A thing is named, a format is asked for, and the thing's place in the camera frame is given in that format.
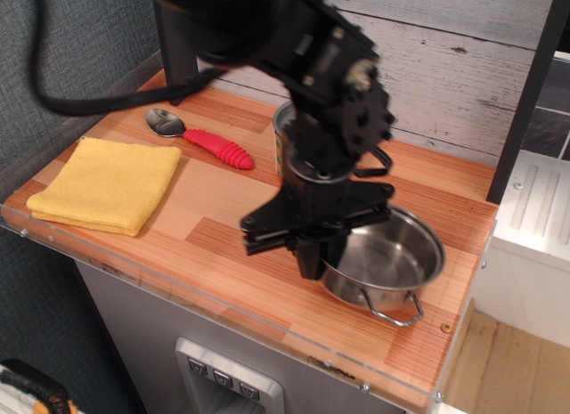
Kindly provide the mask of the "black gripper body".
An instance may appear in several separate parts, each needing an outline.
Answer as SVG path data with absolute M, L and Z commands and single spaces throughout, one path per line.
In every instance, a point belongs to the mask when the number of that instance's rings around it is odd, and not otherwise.
M 295 252 L 387 219 L 393 185 L 356 181 L 353 173 L 323 174 L 296 160 L 285 164 L 278 193 L 241 220 L 247 253 L 276 248 Z

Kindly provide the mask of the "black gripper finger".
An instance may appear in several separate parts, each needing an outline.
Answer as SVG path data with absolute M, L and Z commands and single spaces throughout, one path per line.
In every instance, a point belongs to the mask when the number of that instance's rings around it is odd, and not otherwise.
M 328 244 L 297 238 L 294 250 L 298 269 L 305 280 L 320 280 L 326 268 L 323 259 L 328 253 Z
M 343 231 L 327 242 L 327 264 L 337 268 L 348 245 L 352 231 Z

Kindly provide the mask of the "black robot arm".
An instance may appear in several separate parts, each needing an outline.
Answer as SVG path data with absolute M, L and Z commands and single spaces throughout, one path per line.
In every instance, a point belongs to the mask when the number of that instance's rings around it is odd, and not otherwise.
M 287 248 L 301 275 L 318 280 L 353 228 L 387 219 L 394 192 L 380 181 L 394 117 L 374 44 L 324 0 L 158 1 L 184 16 L 203 61 L 253 67 L 289 91 L 281 189 L 241 226 L 249 254 Z

